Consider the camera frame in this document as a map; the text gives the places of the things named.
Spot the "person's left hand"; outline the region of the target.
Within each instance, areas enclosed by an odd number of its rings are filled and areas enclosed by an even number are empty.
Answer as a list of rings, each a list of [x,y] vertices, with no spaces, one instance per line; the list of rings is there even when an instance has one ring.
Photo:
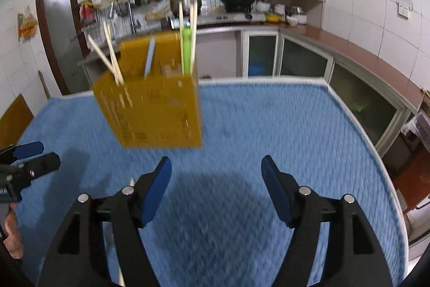
[[[4,245],[12,258],[21,259],[23,258],[23,243],[15,213],[16,207],[17,205],[15,203],[9,204],[9,211],[4,221],[4,227],[7,233]]]

